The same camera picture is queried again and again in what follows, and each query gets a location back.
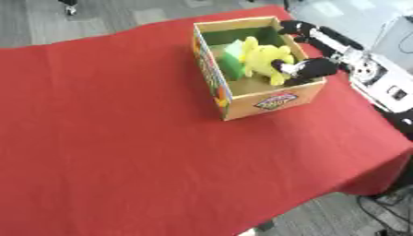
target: printed logo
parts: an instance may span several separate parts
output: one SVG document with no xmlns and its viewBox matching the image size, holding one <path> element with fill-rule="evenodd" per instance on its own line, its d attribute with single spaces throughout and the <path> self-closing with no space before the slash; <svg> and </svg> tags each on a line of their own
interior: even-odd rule
<svg viewBox="0 0 413 236">
<path fill-rule="evenodd" d="M 274 97 L 270 97 L 266 100 L 263 100 L 254 105 L 254 107 L 265 109 L 265 110 L 274 110 L 289 101 L 296 100 L 298 98 L 297 95 L 286 93 L 281 95 L 276 95 Z"/>
</svg>

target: green object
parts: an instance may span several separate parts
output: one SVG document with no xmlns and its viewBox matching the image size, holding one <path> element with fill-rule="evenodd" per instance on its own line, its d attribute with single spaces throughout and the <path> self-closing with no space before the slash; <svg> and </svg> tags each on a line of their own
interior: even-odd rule
<svg viewBox="0 0 413 236">
<path fill-rule="evenodd" d="M 238 80 L 243 77 L 243 64 L 239 58 L 242 53 L 242 41 L 237 40 L 228 45 L 218 59 L 220 69 L 230 80 Z"/>
</svg>

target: cable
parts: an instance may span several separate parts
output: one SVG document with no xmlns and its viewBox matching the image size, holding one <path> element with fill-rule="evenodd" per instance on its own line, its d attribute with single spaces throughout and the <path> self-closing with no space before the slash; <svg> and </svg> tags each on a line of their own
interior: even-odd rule
<svg viewBox="0 0 413 236">
<path fill-rule="evenodd" d="M 388 225 L 386 222 L 382 221 L 381 219 L 377 218 L 376 216 L 374 216 L 371 212 L 369 212 L 366 208 L 364 208 L 364 206 L 361 203 L 361 199 L 364 198 L 363 196 L 359 195 L 356 200 L 357 200 L 357 204 L 359 205 L 359 208 L 369 217 L 371 217 L 372 219 L 376 220 L 377 222 L 379 222 L 379 224 L 381 224 L 383 226 L 383 228 L 385 228 L 386 230 L 390 230 L 392 232 L 395 232 L 395 229 L 393 229 L 390 225 Z"/>
<path fill-rule="evenodd" d="M 405 200 L 407 197 L 408 197 L 408 200 L 407 200 L 407 218 L 398 215 L 397 213 L 395 213 L 395 211 L 388 208 L 388 207 L 393 207 L 393 206 L 399 204 L 400 202 Z M 397 218 L 400 218 L 400 219 L 404 220 L 407 223 L 407 231 L 402 232 L 402 231 L 395 230 L 390 225 L 388 225 L 386 222 L 384 222 L 383 220 L 381 220 L 381 219 L 377 218 L 376 216 L 374 216 L 371 212 L 369 212 L 366 208 L 364 208 L 364 206 L 361 203 L 362 198 L 371 200 L 376 205 L 378 205 L 378 206 L 382 207 L 383 209 L 385 209 L 386 211 L 388 211 L 394 217 L 397 217 Z M 371 198 L 367 198 L 367 197 L 363 197 L 363 196 L 358 196 L 357 197 L 357 204 L 359 205 L 360 209 L 365 214 L 367 214 L 369 217 L 371 217 L 375 221 L 379 222 L 384 227 L 384 229 L 387 230 L 388 232 L 390 232 L 394 235 L 413 235 L 412 227 L 411 227 L 413 225 L 413 222 L 411 220 L 411 203 L 412 203 L 412 199 L 413 199 L 413 191 L 412 191 L 412 189 L 409 189 L 403 195 L 398 197 L 398 199 L 396 199 L 394 203 L 384 203 L 384 202 L 379 201 L 379 200 L 375 200 L 375 199 L 371 199 Z"/>
<path fill-rule="evenodd" d="M 377 34 L 374 43 L 372 44 L 372 46 L 370 47 L 370 49 L 368 50 L 368 52 L 373 52 L 374 49 L 377 47 L 377 45 L 379 44 L 379 41 L 381 41 L 384 38 L 384 35 L 386 33 L 389 32 L 389 30 L 395 25 L 395 23 L 401 18 L 402 16 L 400 16 L 399 14 L 393 15 L 391 19 L 387 20 L 386 22 L 384 22 L 384 24 L 382 24 L 382 26 L 380 27 L 380 31 Z"/>
<path fill-rule="evenodd" d="M 402 48 L 402 44 L 405 43 L 405 41 L 410 38 L 411 36 L 413 36 L 413 31 L 411 31 L 408 35 L 406 35 L 401 41 L 400 43 L 398 43 L 398 50 L 400 50 L 400 52 L 405 53 L 405 54 L 413 54 L 413 51 L 406 51 Z"/>
</svg>

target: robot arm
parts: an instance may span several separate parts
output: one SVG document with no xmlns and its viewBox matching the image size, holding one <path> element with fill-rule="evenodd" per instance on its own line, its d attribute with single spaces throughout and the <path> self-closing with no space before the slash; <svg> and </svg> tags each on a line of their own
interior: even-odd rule
<svg viewBox="0 0 413 236">
<path fill-rule="evenodd" d="M 310 58 L 295 65 L 274 60 L 271 65 L 277 71 L 291 75 L 295 81 L 305 81 L 314 77 L 326 77 L 337 73 L 337 65 L 326 58 Z"/>
<path fill-rule="evenodd" d="M 281 21 L 279 34 L 295 34 L 296 42 L 307 42 L 320 50 L 325 57 L 335 53 L 345 53 L 348 48 L 363 51 L 364 47 L 352 39 L 328 27 L 317 27 L 311 23 L 298 20 Z"/>
</svg>

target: table leg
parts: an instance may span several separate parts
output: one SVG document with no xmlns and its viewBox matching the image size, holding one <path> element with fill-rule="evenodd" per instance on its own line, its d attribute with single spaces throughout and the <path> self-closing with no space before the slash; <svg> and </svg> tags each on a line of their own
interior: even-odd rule
<svg viewBox="0 0 413 236">
<path fill-rule="evenodd" d="M 289 11 L 289 0 L 284 0 L 284 9 L 286 9 L 286 11 Z"/>
<path fill-rule="evenodd" d="M 59 2 L 68 6 L 75 6 L 77 4 L 77 0 L 59 0 Z"/>
<path fill-rule="evenodd" d="M 273 220 L 269 220 L 265 223 L 262 223 L 262 224 L 256 226 L 255 228 L 257 230 L 261 231 L 261 232 L 265 232 L 265 231 L 273 229 L 274 227 L 275 227 L 275 225 L 274 225 Z"/>
</svg>

